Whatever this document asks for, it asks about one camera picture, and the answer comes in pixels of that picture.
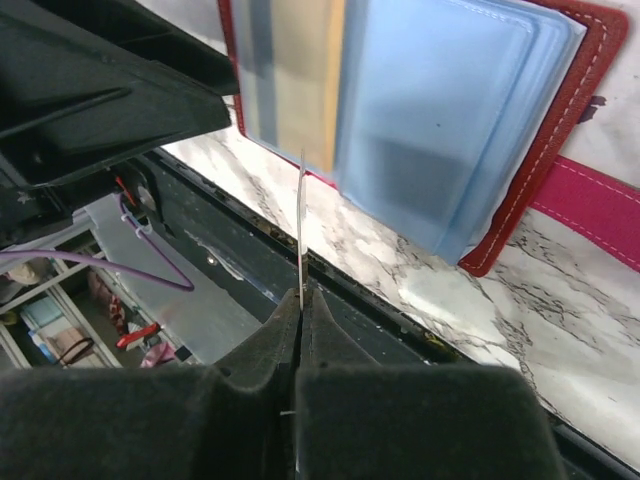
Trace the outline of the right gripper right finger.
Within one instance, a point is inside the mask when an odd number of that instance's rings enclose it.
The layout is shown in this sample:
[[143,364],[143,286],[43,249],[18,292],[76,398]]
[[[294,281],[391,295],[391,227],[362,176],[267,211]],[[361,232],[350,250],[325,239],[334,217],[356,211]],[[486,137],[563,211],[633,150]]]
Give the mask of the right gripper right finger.
[[377,364],[308,293],[295,380],[304,479],[561,479],[524,377],[469,363]]

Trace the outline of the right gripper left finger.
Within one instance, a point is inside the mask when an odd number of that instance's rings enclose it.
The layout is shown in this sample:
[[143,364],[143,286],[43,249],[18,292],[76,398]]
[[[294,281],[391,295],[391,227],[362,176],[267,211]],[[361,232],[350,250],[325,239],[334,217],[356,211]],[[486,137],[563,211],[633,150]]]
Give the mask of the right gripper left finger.
[[290,479],[300,326],[288,291],[212,365],[40,367],[1,378],[5,479]]

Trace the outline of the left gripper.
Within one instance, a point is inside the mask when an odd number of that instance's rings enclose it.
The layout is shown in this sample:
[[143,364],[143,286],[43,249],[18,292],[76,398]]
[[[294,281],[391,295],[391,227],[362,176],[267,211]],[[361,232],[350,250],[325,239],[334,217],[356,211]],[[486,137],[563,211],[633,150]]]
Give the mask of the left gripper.
[[157,151],[92,172],[226,128],[238,90],[227,56],[139,2],[3,2],[1,247],[110,194],[157,200]]

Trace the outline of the red card holder wallet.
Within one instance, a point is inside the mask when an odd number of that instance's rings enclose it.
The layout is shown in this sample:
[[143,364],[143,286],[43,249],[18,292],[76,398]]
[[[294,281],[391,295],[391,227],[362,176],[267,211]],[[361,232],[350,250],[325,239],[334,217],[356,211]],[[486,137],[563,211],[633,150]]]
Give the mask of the red card holder wallet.
[[223,1],[240,133],[481,277],[528,208],[639,265],[639,192],[560,153],[623,46],[589,1]]

